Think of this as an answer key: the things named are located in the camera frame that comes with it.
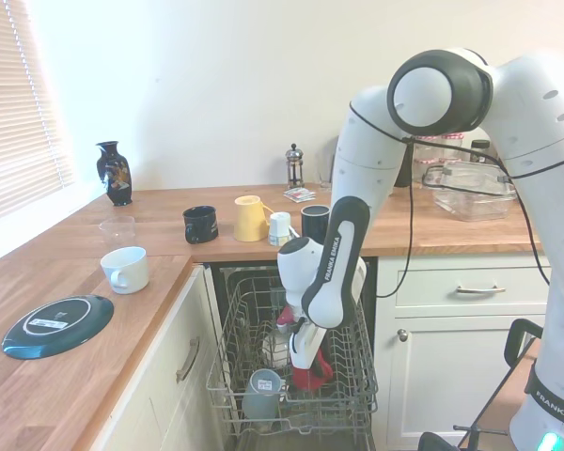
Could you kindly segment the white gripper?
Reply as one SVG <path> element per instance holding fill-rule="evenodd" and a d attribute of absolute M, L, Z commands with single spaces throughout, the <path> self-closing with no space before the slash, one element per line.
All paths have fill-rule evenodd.
<path fill-rule="evenodd" d="M 289 353 L 293 370 L 308 370 L 311 379 L 334 376 L 330 352 L 322 342 L 327 330 L 312 322 L 297 322 L 290 327 Z"/>

